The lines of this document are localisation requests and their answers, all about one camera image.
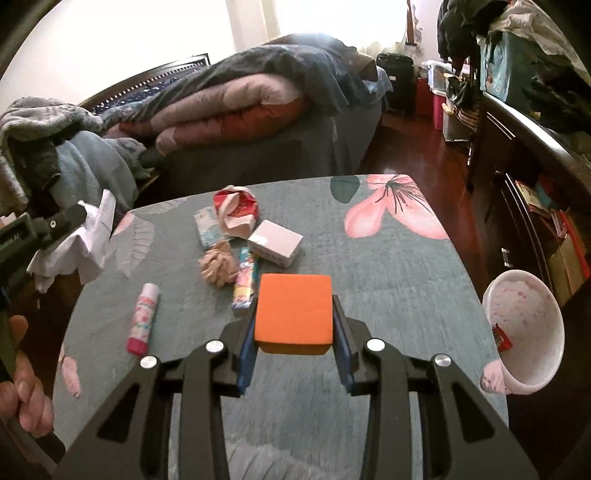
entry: drawer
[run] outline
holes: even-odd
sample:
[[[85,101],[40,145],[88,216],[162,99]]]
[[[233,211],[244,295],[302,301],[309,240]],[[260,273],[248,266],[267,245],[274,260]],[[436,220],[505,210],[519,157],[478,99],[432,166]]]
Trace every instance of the drawer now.
[[[474,186],[472,202],[476,217],[482,219],[493,202],[495,172],[506,172],[517,142],[515,135],[490,112],[481,120],[479,129],[469,181]]]
[[[505,270],[525,270],[542,280],[550,290],[550,273],[529,208],[510,174],[497,173],[493,181],[492,206],[485,216],[487,267],[491,278]]]

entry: red wrapper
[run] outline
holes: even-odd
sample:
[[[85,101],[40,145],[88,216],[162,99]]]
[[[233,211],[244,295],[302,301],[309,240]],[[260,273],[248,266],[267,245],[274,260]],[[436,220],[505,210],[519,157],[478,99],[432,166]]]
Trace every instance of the red wrapper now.
[[[258,218],[258,202],[254,195],[244,190],[224,189],[220,190],[213,196],[213,206],[216,209],[216,213],[219,215],[220,207],[223,201],[230,194],[237,193],[239,195],[239,202],[233,211],[228,213],[228,216],[238,218],[246,215],[253,215],[255,219]]]
[[[228,185],[213,196],[222,233],[247,240],[258,218],[258,202],[246,187]]]
[[[499,353],[505,352],[513,347],[511,340],[509,340],[503,329],[499,327],[498,323],[493,325],[492,334],[495,337],[496,349]]]

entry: blue gripper pad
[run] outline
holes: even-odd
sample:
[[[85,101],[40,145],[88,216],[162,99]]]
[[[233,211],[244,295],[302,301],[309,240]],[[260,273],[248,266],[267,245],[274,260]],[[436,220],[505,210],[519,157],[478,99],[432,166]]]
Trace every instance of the blue gripper pad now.
[[[244,395],[246,389],[251,384],[257,353],[258,345],[255,342],[255,316],[253,315],[248,326],[248,333],[242,344],[242,349],[240,350],[240,356],[238,357],[238,380],[236,381],[236,387],[242,395]]]
[[[353,371],[351,370],[351,350],[343,331],[336,309],[333,309],[333,352],[335,353],[336,368],[339,371],[340,382],[347,393],[353,391]]]

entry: human hand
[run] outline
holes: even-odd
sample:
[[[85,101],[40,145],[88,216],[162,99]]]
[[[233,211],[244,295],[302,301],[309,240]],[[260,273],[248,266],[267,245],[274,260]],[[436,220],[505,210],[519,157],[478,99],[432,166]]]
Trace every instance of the human hand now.
[[[16,315],[8,320],[15,348],[27,332],[25,317]],[[0,419],[18,416],[24,430],[35,437],[43,437],[53,430],[53,404],[43,392],[41,381],[35,376],[27,356],[17,351],[13,382],[0,384]]]

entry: glue stick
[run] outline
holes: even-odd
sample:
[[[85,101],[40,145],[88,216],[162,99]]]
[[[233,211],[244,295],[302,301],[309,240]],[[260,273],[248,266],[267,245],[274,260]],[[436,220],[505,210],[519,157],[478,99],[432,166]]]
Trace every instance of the glue stick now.
[[[135,303],[134,316],[131,319],[131,331],[127,340],[127,351],[134,355],[145,355],[148,352],[150,330],[154,320],[154,312],[158,303],[160,289],[153,283],[142,287],[138,301]]]

